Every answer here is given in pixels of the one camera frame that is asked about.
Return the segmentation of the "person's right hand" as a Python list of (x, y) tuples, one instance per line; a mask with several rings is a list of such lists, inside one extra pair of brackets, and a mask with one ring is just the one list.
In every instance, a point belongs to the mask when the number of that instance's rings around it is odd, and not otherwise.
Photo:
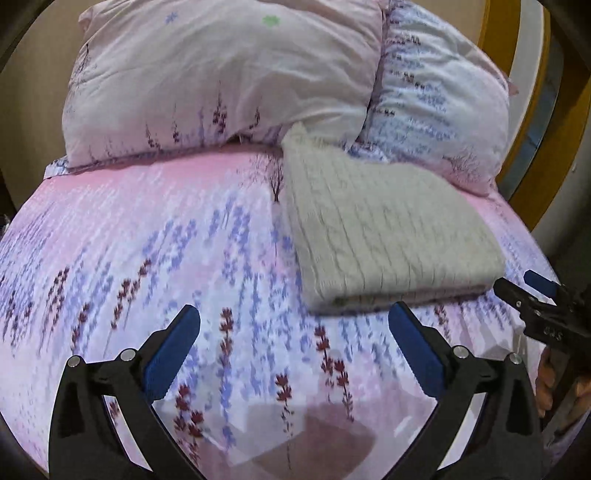
[(549, 446), (590, 410), (590, 371), (547, 346), (538, 365), (535, 398), (543, 444)]

